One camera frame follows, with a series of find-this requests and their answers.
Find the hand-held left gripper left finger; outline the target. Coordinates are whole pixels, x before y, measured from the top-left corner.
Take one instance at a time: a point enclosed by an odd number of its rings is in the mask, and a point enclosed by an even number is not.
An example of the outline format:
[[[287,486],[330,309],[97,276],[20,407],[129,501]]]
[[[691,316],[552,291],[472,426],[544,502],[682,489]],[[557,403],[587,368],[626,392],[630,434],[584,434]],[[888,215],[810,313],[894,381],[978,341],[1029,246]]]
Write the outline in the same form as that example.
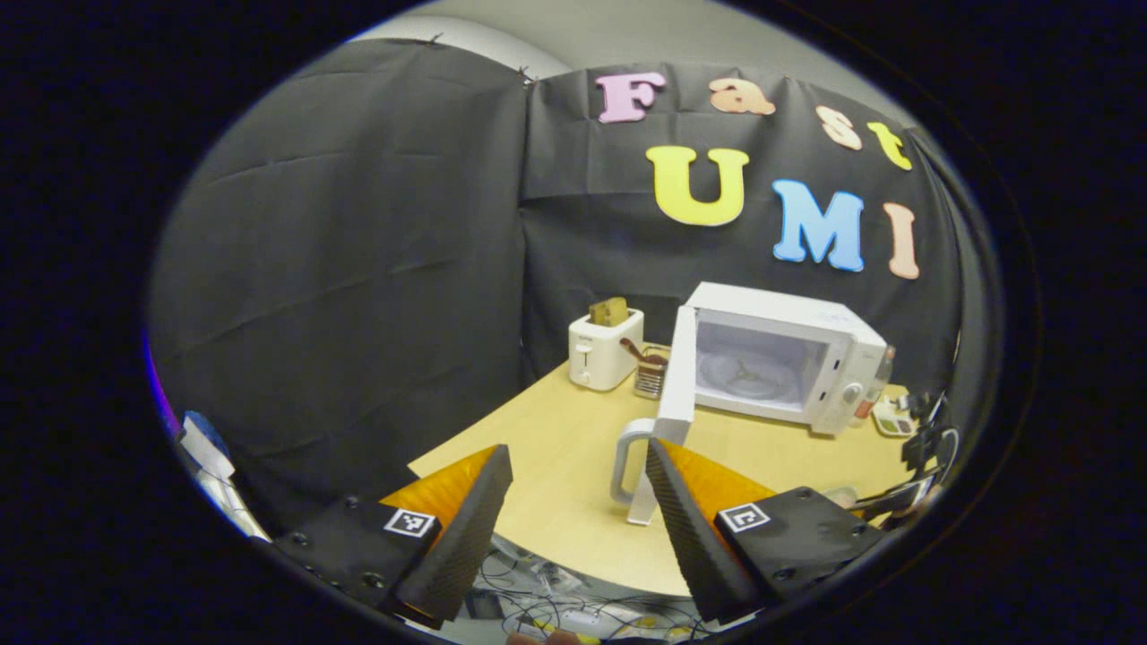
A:
[[[344,495],[273,545],[357,603],[437,629],[462,608],[512,482],[512,451],[493,444],[393,494]]]

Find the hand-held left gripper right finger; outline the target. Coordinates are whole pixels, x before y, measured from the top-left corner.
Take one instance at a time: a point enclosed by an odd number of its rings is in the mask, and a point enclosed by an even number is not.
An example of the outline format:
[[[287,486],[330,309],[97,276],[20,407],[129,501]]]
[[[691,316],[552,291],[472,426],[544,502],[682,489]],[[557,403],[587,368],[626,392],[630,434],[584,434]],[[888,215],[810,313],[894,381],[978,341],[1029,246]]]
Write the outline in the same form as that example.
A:
[[[663,438],[649,441],[643,472],[705,621],[729,622],[807,595],[885,538],[811,487],[774,494]]]

